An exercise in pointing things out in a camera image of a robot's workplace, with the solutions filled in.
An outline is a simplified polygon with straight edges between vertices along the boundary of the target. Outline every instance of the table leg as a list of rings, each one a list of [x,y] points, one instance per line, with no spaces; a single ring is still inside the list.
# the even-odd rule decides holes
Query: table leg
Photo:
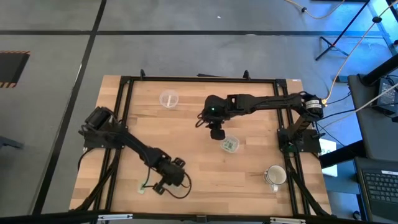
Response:
[[[356,195],[356,199],[358,200],[359,214],[361,214],[361,220],[367,221],[366,212],[365,212],[365,204],[363,203],[362,196]]]
[[[319,157],[321,167],[326,168],[338,164],[340,162],[354,159],[354,157],[366,157],[363,141],[354,142],[348,146],[337,149],[334,152]]]

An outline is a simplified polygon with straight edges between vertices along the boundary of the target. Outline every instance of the plastic cup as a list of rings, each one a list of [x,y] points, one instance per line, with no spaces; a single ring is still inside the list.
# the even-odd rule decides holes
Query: plastic cup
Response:
[[[178,103],[178,93],[174,90],[165,90],[160,94],[159,101],[162,106],[172,109]]]
[[[234,136],[226,136],[221,142],[221,148],[227,152],[235,153],[239,147],[239,139]]]

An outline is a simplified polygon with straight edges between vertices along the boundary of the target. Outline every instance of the white mug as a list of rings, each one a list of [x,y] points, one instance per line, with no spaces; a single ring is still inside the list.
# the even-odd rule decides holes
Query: white mug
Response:
[[[278,186],[286,181],[286,171],[281,166],[273,165],[264,172],[263,178],[271,185],[272,192],[277,192]]]

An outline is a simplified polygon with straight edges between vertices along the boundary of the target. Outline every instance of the black floor stripe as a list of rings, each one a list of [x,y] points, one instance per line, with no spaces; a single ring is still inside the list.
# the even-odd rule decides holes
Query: black floor stripe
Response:
[[[91,30],[0,30],[0,35],[90,35]]]
[[[104,13],[106,5],[106,0],[101,1],[101,5],[99,6],[98,13],[95,19],[95,23],[93,26],[93,31],[97,31],[98,27],[100,26],[101,18]],[[88,39],[88,43],[86,46],[85,53],[83,55],[83,59],[81,60],[81,65],[80,69],[77,74],[77,78],[75,81],[75,84],[72,88],[72,92],[70,93],[70,97],[68,100],[67,107],[65,109],[65,112],[62,117],[62,121],[60,123],[60,126],[58,127],[57,135],[54,140],[53,146],[51,148],[51,153],[49,157],[49,161],[47,163],[47,168],[45,171],[44,176],[42,177],[41,185],[40,185],[40,190],[37,194],[37,200],[34,203],[33,215],[38,215],[42,212],[44,203],[45,203],[45,198],[47,196],[47,193],[50,188],[51,180],[55,171],[55,168],[57,166],[58,158],[61,153],[61,148],[63,141],[65,140],[65,135],[67,133],[67,129],[69,126],[70,118],[72,117],[72,112],[75,107],[76,99],[80,90],[81,82],[83,81],[83,77],[86,71],[88,59],[90,58],[90,53],[94,45],[94,40],[95,40],[95,33],[93,32],[90,35],[90,38]]]
[[[347,31],[344,36],[364,35],[364,31]],[[341,31],[261,31],[261,30],[100,30],[97,35],[297,35],[297,36],[338,36]],[[383,33],[371,31],[368,36]]]
[[[344,36],[361,37],[365,31],[347,31]],[[271,31],[271,30],[0,30],[0,35],[292,35],[338,36],[341,31]],[[381,31],[371,31],[368,36],[382,37]]]

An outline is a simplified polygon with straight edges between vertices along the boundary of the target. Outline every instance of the wooden tabletop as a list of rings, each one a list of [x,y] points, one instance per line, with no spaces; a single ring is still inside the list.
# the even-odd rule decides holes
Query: wooden tabletop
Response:
[[[119,80],[120,76],[104,76],[97,106],[114,108]],[[287,83],[289,93],[303,90],[300,80],[287,80]],[[178,92],[176,108],[168,110],[160,105],[159,96],[164,90]],[[284,167],[277,142],[276,130],[279,125],[276,110],[257,111],[225,122],[223,129],[226,135],[235,136],[240,142],[234,154],[222,150],[221,141],[211,139],[208,128],[195,128],[197,115],[203,109],[208,95],[226,98],[228,94],[237,93],[274,95],[272,85],[262,83],[134,82],[127,119],[130,133],[148,146],[158,147],[173,158],[182,158],[187,163],[185,170],[192,178],[192,191],[182,200],[173,198],[167,192],[160,196],[152,189],[140,194],[138,189],[146,179],[147,167],[133,150],[125,148],[121,153],[111,210],[131,213],[291,216],[287,183],[277,193],[272,193],[262,177],[272,165]],[[297,118],[298,114],[294,112],[294,119]],[[104,149],[94,149],[82,160],[70,208],[79,206],[93,190],[100,175],[103,155]],[[301,153],[300,156],[306,186],[323,209],[330,213],[319,161],[309,153]],[[149,184],[159,180],[160,175],[151,172]],[[183,187],[169,189],[176,195],[184,195],[187,191]],[[296,197],[298,209],[302,213],[297,186]],[[105,198],[104,193],[101,208],[104,207]]]

